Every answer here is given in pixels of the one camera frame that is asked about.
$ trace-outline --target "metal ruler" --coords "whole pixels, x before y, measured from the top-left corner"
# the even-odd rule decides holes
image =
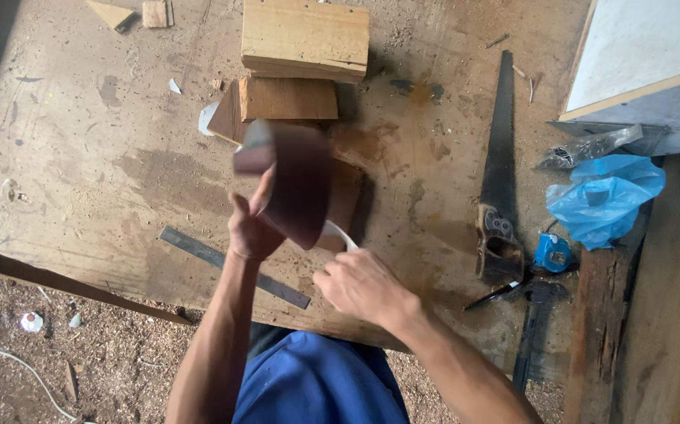
[[[179,247],[185,250],[187,253],[194,255],[199,259],[211,263],[217,268],[222,269],[224,266],[224,254],[214,250],[213,248],[204,245],[200,241],[194,240],[178,230],[170,227],[164,227],[162,235],[159,236],[162,240],[166,241],[170,245]],[[277,296],[279,299],[286,301],[287,303],[296,305],[298,308],[306,309],[311,298],[302,294],[300,291],[289,287],[279,281],[274,280],[264,274],[259,274],[256,280],[256,287],[269,294]]]

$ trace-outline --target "sawdust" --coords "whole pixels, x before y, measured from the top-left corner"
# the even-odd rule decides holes
[[[0,279],[0,349],[27,361],[52,390],[58,404],[73,415],[101,423],[164,421],[172,381],[195,327],[126,311],[70,294]],[[201,312],[160,303],[148,305],[199,322]],[[18,320],[35,311],[44,319],[39,333],[26,333]],[[80,312],[84,324],[68,326]],[[458,420],[448,410],[418,360],[386,351],[411,422]],[[78,401],[71,400],[64,362],[74,366]],[[527,396],[546,424],[560,424],[562,388],[528,382]],[[0,422],[64,422],[31,373],[0,357]]]

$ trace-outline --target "white cable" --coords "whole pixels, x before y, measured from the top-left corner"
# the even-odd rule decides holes
[[[71,414],[65,412],[62,408],[59,407],[59,405],[57,405],[57,402],[55,401],[55,399],[52,398],[52,393],[49,392],[49,389],[46,388],[46,384],[44,384],[44,381],[41,380],[41,377],[39,377],[39,374],[36,373],[36,370],[33,370],[33,368],[31,368],[31,365],[26,364],[25,361],[18,358],[17,356],[11,355],[10,353],[7,353],[7,352],[2,352],[1,350],[0,350],[0,355],[6,356],[7,358],[12,358],[15,361],[18,361],[21,364],[23,364],[29,371],[31,371],[33,373],[34,376],[36,376],[36,380],[39,380],[39,382],[41,383],[41,386],[44,388],[44,391],[46,391],[46,394],[49,396],[49,400],[52,401],[52,404],[55,406],[55,408],[57,408],[57,410],[62,415],[66,416],[68,419],[70,419],[71,422],[75,421],[77,419],[77,417],[73,417]],[[90,421],[85,421],[85,424],[96,424],[96,423],[90,422]]]

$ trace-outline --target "man's right hand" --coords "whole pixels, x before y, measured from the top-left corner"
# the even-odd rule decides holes
[[[341,313],[351,314],[387,330],[419,313],[421,302],[370,250],[340,253],[313,282]]]

